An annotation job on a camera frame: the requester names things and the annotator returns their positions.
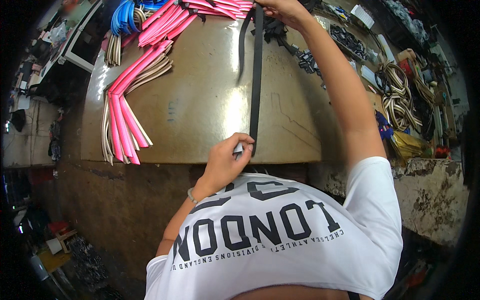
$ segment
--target person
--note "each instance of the person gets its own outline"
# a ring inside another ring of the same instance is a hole
[[[344,55],[297,0],[257,2],[302,34],[323,74],[346,144],[345,202],[293,180],[240,174],[255,141],[235,133],[212,147],[167,225],[146,267],[145,299],[381,299],[403,242],[373,108]],[[244,152],[236,160],[238,143]]]

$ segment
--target paper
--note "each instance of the paper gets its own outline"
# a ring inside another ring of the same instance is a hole
[[[233,149],[233,154],[238,153],[237,157],[235,160],[239,160],[241,155],[243,154],[243,147],[241,143],[238,143],[235,149]]]
[[[18,97],[18,109],[29,109],[30,108],[30,96],[25,97],[25,95],[20,95]]]

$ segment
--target workbench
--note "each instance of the workbench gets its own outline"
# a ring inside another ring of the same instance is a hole
[[[195,19],[174,42],[173,68],[126,96],[153,142],[137,151],[142,163],[206,163],[209,149],[234,132],[249,132],[253,40],[245,38],[245,70],[239,72],[238,42],[243,20]],[[306,48],[291,30],[288,42]],[[121,65],[109,68],[100,51],[87,89],[81,158],[103,161],[100,123],[103,90],[144,52],[136,41],[123,49]],[[322,79],[307,74],[276,41],[264,42],[257,151],[252,163],[338,160],[341,135]]]

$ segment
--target black fabric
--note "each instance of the black fabric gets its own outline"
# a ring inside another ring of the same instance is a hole
[[[258,133],[258,116],[260,113],[260,91],[262,81],[262,48],[263,48],[263,30],[264,30],[264,11],[257,3],[260,9],[251,8],[240,29],[239,34],[239,76],[237,83],[243,75],[245,64],[245,33],[250,20],[255,22],[255,43],[253,51],[253,78],[252,78],[252,100],[250,105],[250,136],[255,140],[253,144],[252,156],[255,155]]]
[[[350,300],[360,300],[360,295],[354,292],[347,292]]]
[[[10,119],[10,123],[13,124],[13,126],[18,132],[22,132],[26,123],[25,109],[18,109],[14,111],[12,113],[12,118]]]
[[[213,7],[216,7],[216,4],[215,2],[213,2],[212,0],[205,0],[208,2],[208,4],[212,5]]]
[[[251,8],[247,16],[245,17],[245,20],[243,20],[243,24],[241,25],[240,28],[240,33],[239,33],[239,76],[237,79],[237,83],[240,82],[241,76],[243,75],[243,65],[245,64],[245,33],[248,28],[248,24],[250,23],[250,19],[253,17],[255,14],[255,8]]]
[[[255,140],[252,156],[255,155],[258,144],[258,116],[260,113],[260,91],[262,85],[263,24],[264,11],[259,7],[255,13],[255,48],[253,51],[252,102],[250,104],[250,136]]]

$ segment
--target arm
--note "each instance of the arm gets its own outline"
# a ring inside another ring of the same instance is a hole
[[[386,158],[365,88],[322,26],[297,0],[258,0],[267,16],[298,30],[322,72],[330,102],[344,133],[349,168],[371,156]]]
[[[213,146],[208,154],[205,172],[193,188],[192,196],[195,200],[200,202],[232,182],[250,161],[253,142],[253,138],[246,133],[234,133],[231,137]],[[238,143],[243,146],[243,155],[236,160],[236,157],[233,156],[233,149]],[[187,197],[165,228],[156,256],[170,252],[170,248],[179,234],[180,226],[194,207],[195,204]]]

